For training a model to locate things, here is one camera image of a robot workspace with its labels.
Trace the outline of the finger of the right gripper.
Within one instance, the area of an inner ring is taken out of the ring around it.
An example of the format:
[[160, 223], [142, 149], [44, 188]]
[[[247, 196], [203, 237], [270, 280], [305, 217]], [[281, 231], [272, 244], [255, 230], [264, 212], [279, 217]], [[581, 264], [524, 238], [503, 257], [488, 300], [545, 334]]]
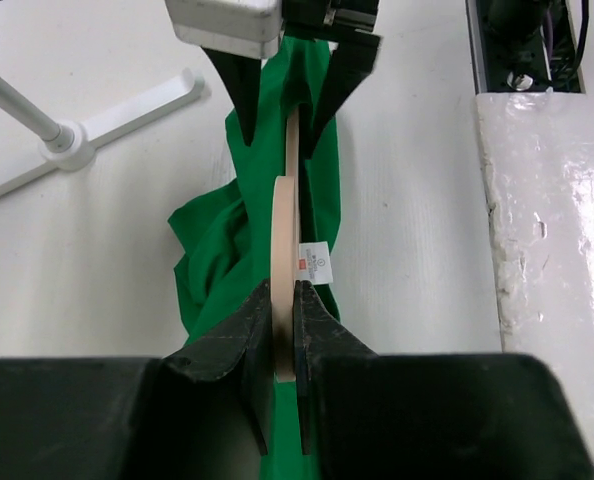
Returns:
[[381, 37], [352, 33], [337, 41], [315, 104], [304, 156], [310, 159], [324, 130], [352, 93], [373, 72]]
[[258, 115], [261, 60], [205, 48], [233, 103], [246, 146], [253, 143]]

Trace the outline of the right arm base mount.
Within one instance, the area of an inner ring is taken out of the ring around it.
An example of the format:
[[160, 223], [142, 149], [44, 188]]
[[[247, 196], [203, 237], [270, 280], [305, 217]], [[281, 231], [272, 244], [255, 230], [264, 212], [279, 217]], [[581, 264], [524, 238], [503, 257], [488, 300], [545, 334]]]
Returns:
[[470, 0], [465, 3], [475, 92], [582, 94], [590, 3], [581, 24], [572, 1]]

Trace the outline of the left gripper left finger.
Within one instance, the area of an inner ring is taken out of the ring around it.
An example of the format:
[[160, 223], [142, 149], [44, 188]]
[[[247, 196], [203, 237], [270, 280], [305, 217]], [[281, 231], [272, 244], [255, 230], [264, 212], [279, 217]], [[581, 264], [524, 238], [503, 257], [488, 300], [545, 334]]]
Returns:
[[270, 281], [261, 281], [230, 316], [164, 360], [194, 386], [234, 384], [234, 396], [256, 441], [269, 453], [274, 384]]

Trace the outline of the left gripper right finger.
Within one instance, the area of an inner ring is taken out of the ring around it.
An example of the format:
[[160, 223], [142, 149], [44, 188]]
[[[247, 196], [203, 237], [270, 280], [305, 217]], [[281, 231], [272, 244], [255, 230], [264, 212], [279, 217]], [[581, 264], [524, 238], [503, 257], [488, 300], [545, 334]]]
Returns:
[[297, 281], [295, 284], [293, 352], [301, 450], [303, 455], [310, 455], [315, 359], [321, 355], [376, 357], [377, 354], [328, 312], [315, 286], [309, 281]]

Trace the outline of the beige plastic hanger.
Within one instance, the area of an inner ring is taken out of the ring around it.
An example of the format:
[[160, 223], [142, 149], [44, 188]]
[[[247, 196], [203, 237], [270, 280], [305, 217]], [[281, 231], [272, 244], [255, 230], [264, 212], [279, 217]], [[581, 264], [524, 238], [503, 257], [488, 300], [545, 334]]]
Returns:
[[293, 344], [293, 304], [298, 249], [300, 115], [294, 109], [285, 130], [285, 174], [275, 180], [270, 249], [270, 298], [275, 376], [279, 382], [296, 378]]

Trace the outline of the green t shirt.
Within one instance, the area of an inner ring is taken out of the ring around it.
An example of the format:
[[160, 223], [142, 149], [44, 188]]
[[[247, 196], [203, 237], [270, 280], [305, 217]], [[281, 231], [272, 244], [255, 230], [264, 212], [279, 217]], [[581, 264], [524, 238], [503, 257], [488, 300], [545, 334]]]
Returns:
[[[328, 42], [284, 38], [261, 70], [254, 141], [246, 146], [234, 110], [225, 119], [236, 178], [178, 208], [169, 218], [184, 254], [174, 268], [181, 321], [198, 339], [235, 312], [270, 272], [271, 202], [285, 172], [285, 125], [303, 104], [308, 118], [321, 96], [330, 61]], [[327, 124], [312, 158], [300, 172], [302, 241], [327, 242], [330, 252], [341, 223], [336, 120]], [[274, 386], [269, 454], [259, 479], [322, 479], [317, 454], [301, 449], [295, 383]]]

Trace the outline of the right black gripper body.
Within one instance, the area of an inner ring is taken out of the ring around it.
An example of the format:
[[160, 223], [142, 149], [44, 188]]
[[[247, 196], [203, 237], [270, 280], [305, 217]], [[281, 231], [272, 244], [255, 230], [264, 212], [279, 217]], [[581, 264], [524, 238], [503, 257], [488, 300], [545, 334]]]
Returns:
[[307, 40], [341, 42], [373, 33], [379, 0], [286, 0], [281, 2], [284, 33]]

